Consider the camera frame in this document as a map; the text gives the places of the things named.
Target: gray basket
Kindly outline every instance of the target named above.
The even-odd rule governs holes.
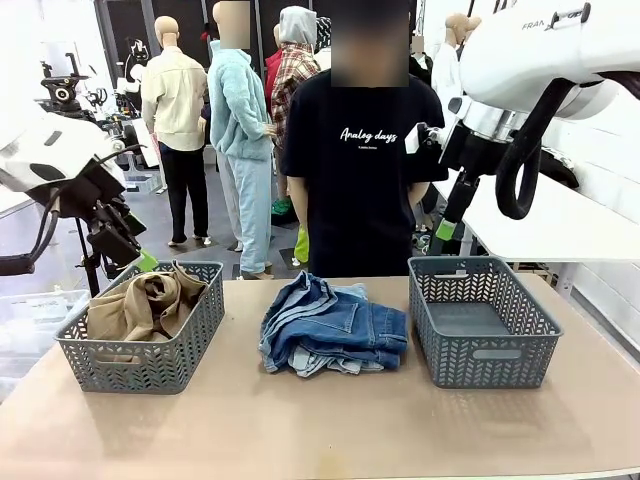
[[[409,260],[410,309],[433,383],[536,388],[562,329],[501,260]]]
[[[58,332],[56,340],[82,390],[171,395],[185,389],[224,317],[224,299],[221,263],[180,262],[180,266],[209,285],[173,339],[163,343],[88,340],[88,307]],[[172,270],[171,262],[160,262],[154,269]],[[127,268],[106,291],[139,273],[135,266]],[[104,362],[96,358],[105,354],[132,355],[136,362]]]

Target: mannequin hand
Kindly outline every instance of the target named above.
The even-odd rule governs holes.
[[[204,133],[206,129],[207,129],[207,121],[202,117],[198,118],[198,131],[200,133]]]
[[[271,125],[270,123],[265,123],[264,124],[264,134],[268,135],[269,137],[275,137],[276,136],[276,126],[275,125]]]

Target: mannequin in blue fleece jacket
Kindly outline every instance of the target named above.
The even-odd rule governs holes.
[[[240,48],[249,31],[248,2],[222,1],[213,7],[220,40],[211,42],[208,74],[211,143],[218,154],[220,178],[233,233],[242,251],[240,270],[247,279],[273,278],[265,272],[271,237],[271,152],[275,128],[251,57]]]

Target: black pants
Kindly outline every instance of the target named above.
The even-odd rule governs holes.
[[[209,229],[209,207],[207,205],[207,183],[204,176],[204,148],[193,152],[181,152],[160,143],[160,157],[169,192],[169,205],[173,217],[174,242],[186,241],[184,234],[187,191],[191,197],[193,230],[198,237],[207,237]]]

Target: pile of clothes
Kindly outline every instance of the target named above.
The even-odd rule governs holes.
[[[89,302],[87,337],[125,342],[171,340],[182,329],[206,286],[176,261],[172,272],[137,275]],[[105,355],[101,360],[130,362],[131,357]]]
[[[301,377],[323,367],[342,373],[397,369],[407,349],[407,318],[370,303],[366,287],[332,287],[307,272],[278,294],[261,328],[269,373],[289,365]]]

